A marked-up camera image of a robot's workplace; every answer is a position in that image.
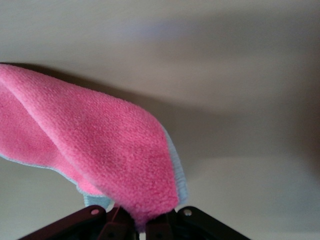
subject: white wall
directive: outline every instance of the white wall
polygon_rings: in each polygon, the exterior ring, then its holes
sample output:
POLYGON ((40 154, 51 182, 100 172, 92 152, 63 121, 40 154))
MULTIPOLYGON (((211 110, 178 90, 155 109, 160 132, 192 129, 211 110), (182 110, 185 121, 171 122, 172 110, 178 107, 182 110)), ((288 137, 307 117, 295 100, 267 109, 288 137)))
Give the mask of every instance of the white wall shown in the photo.
MULTIPOLYGON (((255 240, 320 238, 317 0, 0 1, 0 62, 132 101, 167 128, 190 201, 255 240)), ((83 207, 0 161, 1 239, 83 207)))

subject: microfiber cloth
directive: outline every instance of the microfiber cloth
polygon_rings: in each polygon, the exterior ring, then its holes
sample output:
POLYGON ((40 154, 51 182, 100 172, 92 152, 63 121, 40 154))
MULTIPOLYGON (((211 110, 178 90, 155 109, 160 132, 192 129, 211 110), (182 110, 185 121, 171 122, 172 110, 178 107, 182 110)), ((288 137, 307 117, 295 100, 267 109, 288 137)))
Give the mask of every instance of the microfiber cloth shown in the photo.
POLYGON ((87 206, 114 200, 139 231, 188 196, 176 149, 150 113, 8 64, 0 64, 0 154, 57 171, 87 206))

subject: fuzzy fabric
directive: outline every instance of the fuzzy fabric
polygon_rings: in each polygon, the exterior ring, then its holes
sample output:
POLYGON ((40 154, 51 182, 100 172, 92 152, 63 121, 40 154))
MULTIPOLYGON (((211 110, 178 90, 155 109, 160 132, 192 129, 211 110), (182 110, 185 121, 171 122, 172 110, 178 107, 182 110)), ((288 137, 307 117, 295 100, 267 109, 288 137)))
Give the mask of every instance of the fuzzy fabric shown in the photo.
POLYGON ((77 185, 86 205, 147 221, 187 200, 186 179, 162 125, 130 102, 0 64, 0 154, 49 168, 77 185))

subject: blue trim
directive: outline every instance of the blue trim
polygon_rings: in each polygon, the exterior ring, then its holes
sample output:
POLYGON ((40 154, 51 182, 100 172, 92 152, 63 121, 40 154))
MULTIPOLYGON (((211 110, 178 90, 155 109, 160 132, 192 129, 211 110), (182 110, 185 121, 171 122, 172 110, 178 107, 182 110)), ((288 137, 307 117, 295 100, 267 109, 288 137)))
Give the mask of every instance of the blue trim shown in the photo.
POLYGON ((170 151, 170 158, 171 158, 173 170, 174 170, 175 186, 176 186, 177 194, 179 197, 179 204, 185 204, 187 203, 188 195, 189 195, 185 173, 182 168, 181 161, 177 153, 177 150, 174 146, 174 143, 172 142, 167 130, 164 127, 163 127, 163 130, 164 130, 168 148, 170 151))

